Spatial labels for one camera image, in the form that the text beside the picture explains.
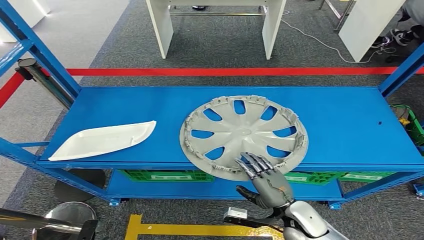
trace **white table leg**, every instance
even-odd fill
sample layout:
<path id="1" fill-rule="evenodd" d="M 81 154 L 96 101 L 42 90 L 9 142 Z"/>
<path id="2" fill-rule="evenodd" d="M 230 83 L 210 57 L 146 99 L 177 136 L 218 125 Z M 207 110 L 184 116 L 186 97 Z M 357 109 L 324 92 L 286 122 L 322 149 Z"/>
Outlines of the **white table leg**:
<path id="1" fill-rule="evenodd" d="M 266 59 L 269 60 L 273 52 L 286 0 L 267 0 L 266 2 L 268 11 L 263 23 L 262 37 Z"/>
<path id="2" fill-rule="evenodd" d="M 169 1 L 165 0 L 146 0 L 151 22 L 153 23 L 154 33 L 159 44 L 162 58 L 167 58 L 168 49 L 171 44 L 174 30 L 172 27 Z"/>

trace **robotic hand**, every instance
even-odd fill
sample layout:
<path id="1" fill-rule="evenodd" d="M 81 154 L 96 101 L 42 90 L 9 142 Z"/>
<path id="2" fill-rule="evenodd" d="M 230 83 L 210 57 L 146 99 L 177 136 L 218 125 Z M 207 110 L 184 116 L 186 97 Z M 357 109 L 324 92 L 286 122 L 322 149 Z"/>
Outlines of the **robotic hand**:
<path id="1" fill-rule="evenodd" d="M 296 201 L 293 191 L 284 175 L 264 157 L 242 152 L 250 167 L 240 158 L 235 161 L 246 172 L 258 193 L 238 185 L 243 197 L 263 209 L 273 209 L 267 218 L 248 217 L 247 210 L 230 207 L 224 215 L 224 222 L 259 228 L 271 227 L 283 233 L 286 240 L 348 240 L 326 222 L 307 202 Z M 283 230 L 275 226 L 282 219 Z"/>

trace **red floor line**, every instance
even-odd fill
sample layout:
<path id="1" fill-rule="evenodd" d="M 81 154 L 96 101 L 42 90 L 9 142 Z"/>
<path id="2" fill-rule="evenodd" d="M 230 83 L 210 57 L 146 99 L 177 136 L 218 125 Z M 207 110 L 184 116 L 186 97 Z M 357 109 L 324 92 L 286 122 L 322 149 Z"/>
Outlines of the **red floor line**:
<path id="1" fill-rule="evenodd" d="M 68 68 L 73 76 L 322 76 L 389 75 L 396 67 Z M 417 74 L 424 74 L 424 68 Z"/>
<path id="2" fill-rule="evenodd" d="M 13 76 L 0 88 L 0 108 L 9 100 L 12 94 L 24 81 L 24 77 L 15 72 Z"/>

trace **robot finger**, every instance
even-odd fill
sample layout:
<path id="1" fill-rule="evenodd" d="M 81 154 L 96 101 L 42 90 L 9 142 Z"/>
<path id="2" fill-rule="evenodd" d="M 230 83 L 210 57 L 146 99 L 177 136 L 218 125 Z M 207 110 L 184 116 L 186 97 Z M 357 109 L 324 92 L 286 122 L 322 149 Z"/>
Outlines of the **robot finger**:
<path id="1" fill-rule="evenodd" d="M 259 167 L 258 162 L 247 152 L 241 152 L 240 153 L 242 157 L 244 157 L 252 166 L 253 170 L 257 175 L 260 175 L 264 171 Z"/>
<path id="2" fill-rule="evenodd" d="M 240 165 L 240 167 L 241 167 L 241 169 L 243 169 L 245 172 L 246 172 L 246 174 L 247 174 L 247 176 L 251 179 L 251 180 L 253 180 L 253 179 L 255 179 L 255 178 L 257 178 L 258 177 L 258 175 L 255 173 L 255 171 L 253 171 L 253 169 L 251 169 L 250 167 L 248 167 L 241 159 L 239 159 L 239 158 L 235 158 L 234 159 L 234 161 L 238 164 L 238 165 Z"/>
<path id="3" fill-rule="evenodd" d="M 249 155 L 253 158 L 253 160 L 255 160 L 255 162 L 257 163 L 257 165 L 265 172 L 270 171 L 272 168 L 270 168 L 269 166 L 267 166 L 267 164 L 257 155 L 253 154 L 253 153 L 249 153 Z"/>
<path id="4" fill-rule="evenodd" d="M 273 164 L 268 160 L 268 159 L 266 159 L 264 156 L 262 156 L 262 155 L 259 155 L 258 156 L 262 161 L 263 161 L 263 163 L 269 168 L 269 169 L 271 169 L 271 170 L 277 170 L 274 166 L 273 166 Z"/>

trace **yellow floor tape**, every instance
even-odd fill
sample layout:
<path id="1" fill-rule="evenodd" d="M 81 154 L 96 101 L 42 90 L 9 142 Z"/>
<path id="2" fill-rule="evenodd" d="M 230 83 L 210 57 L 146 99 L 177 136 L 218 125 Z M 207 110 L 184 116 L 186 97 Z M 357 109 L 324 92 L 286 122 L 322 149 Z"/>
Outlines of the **yellow floor tape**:
<path id="1" fill-rule="evenodd" d="M 131 214 L 125 240 L 137 240 L 138 235 L 272 237 L 284 240 L 283 234 L 270 227 L 250 228 L 236 225 L 143 224 L 142 215 Z"/>

